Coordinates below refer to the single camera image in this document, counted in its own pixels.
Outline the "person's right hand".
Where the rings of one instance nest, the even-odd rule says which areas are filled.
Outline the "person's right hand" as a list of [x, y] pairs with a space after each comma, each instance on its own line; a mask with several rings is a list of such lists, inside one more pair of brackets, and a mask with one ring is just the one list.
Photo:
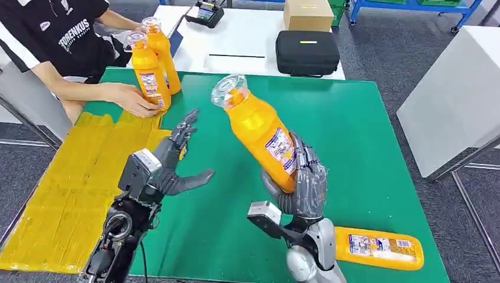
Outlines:
[[160, 111], [158, 105], [146, 101], [133, 85], [111, 83], [110, 91], [110, 100], [136, 117], [152, 117]]

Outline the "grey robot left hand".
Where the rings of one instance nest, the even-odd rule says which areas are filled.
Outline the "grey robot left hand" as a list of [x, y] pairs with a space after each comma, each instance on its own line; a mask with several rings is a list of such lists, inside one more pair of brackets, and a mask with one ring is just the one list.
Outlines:
[[207, 184], [215, 174], [212, 169], [206, 169], [196, 175], [184, 177], [176, 173], [180, 153], [190, 139], [191, 134], [196, 131], [194, 124], [197, 120], [197, 109], [188, 112], [172, 130], [170, 136], [163, 138], [153, 150], [153, 155], [162, 164], [158, 176], [154, 178], [153, 186], [164, 195], [174, 196], [201, 187]]

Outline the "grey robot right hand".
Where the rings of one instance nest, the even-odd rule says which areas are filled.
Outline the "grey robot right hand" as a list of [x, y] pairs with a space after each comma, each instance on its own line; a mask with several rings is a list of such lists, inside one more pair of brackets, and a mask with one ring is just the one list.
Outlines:
[[281, 212], [306, 219], [321, 218], [327, 193], [327, 170], [311, 146], [294, 131], [290, 135], [297, 167], [294, 191], [284, 192], [264, 169], [261, 180]]

